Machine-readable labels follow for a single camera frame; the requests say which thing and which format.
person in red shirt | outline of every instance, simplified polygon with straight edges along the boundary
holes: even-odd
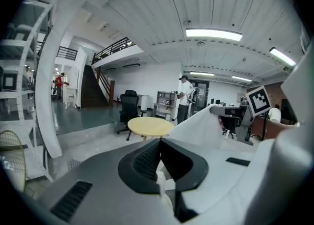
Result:
[[[61,100],[61,89],[62,89],[62,78],[64,77],[64,73],[62,72],[57,78],[56,78],[56,84],[57,84],[57,100]]]

cap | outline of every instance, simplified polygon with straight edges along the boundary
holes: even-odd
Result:
[[[185,78],[185,80],[188,80],[186,75],[183,75],[181,78],[179,78],[179,80],[181,80],[182,78]]]

man in white shirt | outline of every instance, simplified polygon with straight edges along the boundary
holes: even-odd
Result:
[[[27,78],[28,78],[28,81],[31,83],[32,82],[32,73],[29,71],[29,67],[26,66],[26,75],[27,75]]]
[[[178,108],[178,116],[177,116],[178,124],[187,120],[188,106],[190,104],[189,96],[191,95],[193,91],[193,85],[188,81],[187,76],[182,76],[179,80],[181,80],[182,85],[181,85],[181,91],[179,95],[177,96],[177,98],[180,99],[180,104]]]
[[[269,117],[270,120],[277,121],[277,122],[280,123],[281,112],[280,112],[279,108],[280,108],[279,105],[275,105],[274,108],[271,108],[269,113],[268,113],[268,117]]]

round yellow table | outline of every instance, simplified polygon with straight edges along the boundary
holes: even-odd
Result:
[[[175,126],[173,123],[157,117],[136,117],[128,122],[128,127],[132,132],[144,136],[143,141],[145,141],[147,136],[162,138],[162,136],[168,135]]]

white pillar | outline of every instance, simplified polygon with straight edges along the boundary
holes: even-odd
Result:
[[[59,0],[58,7],[62,8],[55,18],[53,28],[47,37],[40,57],[36,79],[36,111],[39,128],[52,158],[62,155],[62,150],[55,134],[51,110],[51,77],[52,67],[61,40],[72,18],[87,0]]]

